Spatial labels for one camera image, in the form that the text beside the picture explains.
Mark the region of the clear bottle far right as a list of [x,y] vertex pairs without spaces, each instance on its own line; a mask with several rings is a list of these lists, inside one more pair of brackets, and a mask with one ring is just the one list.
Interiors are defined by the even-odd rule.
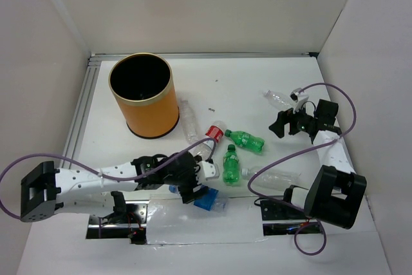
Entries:
[[263,97],[278,111],[285,111],[295,106],[295,102],[290,97],[276,91],[264,91]]

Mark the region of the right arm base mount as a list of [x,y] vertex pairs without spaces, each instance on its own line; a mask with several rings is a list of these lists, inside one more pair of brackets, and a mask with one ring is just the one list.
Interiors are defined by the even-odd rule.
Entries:
[[300,227],[314,222],[304,228],[300,234],[319,234],[321,230],[314,220],[308,220],[304,214],[289,206],[275,204],[273,201],[258,198],[254,205],[259,207],[263,222],[263,236],[293,235]]

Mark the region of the blue label clear bottle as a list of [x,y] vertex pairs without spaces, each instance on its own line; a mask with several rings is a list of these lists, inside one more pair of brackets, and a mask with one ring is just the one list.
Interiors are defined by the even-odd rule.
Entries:
[[[180,196],[180,187],[178,187],[177,185],[169,185],[169,191]],[[226,196],[221,194],[217,189],[209,187],[209,191],[205,196],[203,196],[199,200],[195,200],[194,202],[185,205],[193,205],[205,211],[214,211],[221,213],[225,210],[227,202],[228,198]]]

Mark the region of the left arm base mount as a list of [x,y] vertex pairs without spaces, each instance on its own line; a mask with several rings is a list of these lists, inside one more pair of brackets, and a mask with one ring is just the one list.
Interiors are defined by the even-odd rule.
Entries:
[[89,217],[87,240],[128,239],[130,244],[145,245],[148,200],[126,200],[120,191],[111,192],[114,206],[110,214]]

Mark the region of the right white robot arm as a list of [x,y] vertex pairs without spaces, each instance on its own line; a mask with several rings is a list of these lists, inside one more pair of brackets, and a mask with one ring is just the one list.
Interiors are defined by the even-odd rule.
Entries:
[[287,218],[296,218],[300,213],[343,229],[350,229],[357,217],[366,190],[366,178],[356,174],[348,161],[339,140],[341,129],[335,126],[338,104],[319,100],[311,116],[304,108],[280,111],[269,130],[283,138],[285,126],[289,134],[305,132],[321,164],[320,170],[309,189],[292,184],[287,188],[281,202],[281,211]]

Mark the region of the green bottle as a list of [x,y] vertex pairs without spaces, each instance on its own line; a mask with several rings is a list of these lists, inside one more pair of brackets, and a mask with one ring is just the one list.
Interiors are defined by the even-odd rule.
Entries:
[[223,182],[227,186],[239,185],[240,166],[234,144],[229,144],[223,156]]
[[225,136],[240,148],[247,149],[248,151],[257,154],[263,152],[265,141],[260,137],[255,137],[245,131],[231,131],[229,129],[225,131]]

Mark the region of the orange cylindrical bin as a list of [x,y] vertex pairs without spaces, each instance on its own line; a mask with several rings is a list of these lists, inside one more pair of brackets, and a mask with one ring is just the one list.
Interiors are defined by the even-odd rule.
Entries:
[[136,53],[119,60],[109,73],[108,83],[132,134],[156,139],[178,124],[172,69],[159,55]]

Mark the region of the clear bottle near bin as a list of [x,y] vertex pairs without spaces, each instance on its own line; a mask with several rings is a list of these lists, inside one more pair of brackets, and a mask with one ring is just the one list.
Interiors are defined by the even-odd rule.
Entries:
[[178,106],[183,133],[188,143],[193,144],[199,137],[196,116],[188,100],[180,100]]

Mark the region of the red label clear bottle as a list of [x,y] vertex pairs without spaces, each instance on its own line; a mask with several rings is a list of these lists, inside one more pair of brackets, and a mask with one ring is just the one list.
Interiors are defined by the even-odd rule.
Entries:
[[[213,138],[218,144],[223,138],[225,130],[227,129],[226,124],[223,121],[214,121],[208,130],[205,132],[203,138]],[[197,145],[193,150],[192,154],[194,156],[200,156],[203,160],[206,160],[212,156],[214,142],[212,140],[207,140]]]

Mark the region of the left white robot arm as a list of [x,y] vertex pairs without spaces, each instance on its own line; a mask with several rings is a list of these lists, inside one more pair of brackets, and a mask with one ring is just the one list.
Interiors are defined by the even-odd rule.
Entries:
[[183,204],[190,204],[206,195],[201,183],[212,176],[212,163],[190,152],[175,159],[161,154],[141,156],[97,173],[57,169],[52,161],[42,162],[21,180],[20,220],[32,223],[60,213],[80,213],[118,223],[131,212],[125,192],[171,185]]

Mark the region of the clear bottle white cap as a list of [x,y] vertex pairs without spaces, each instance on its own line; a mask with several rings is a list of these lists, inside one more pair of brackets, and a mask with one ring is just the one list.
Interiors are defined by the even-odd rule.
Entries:
[[[250,180],[254,175],[256,175],[262,167],[255,166],[250,168],[241,169],[241,177],[245,180]],[[275,191],[284,191],[291,185],[297,185],[299,183],[299,178],[301,174],[295,172],[282,171],[278,169],[268,169],[263,174],[259,175],[254,181],[253,185],[264,188],[271,189]]]

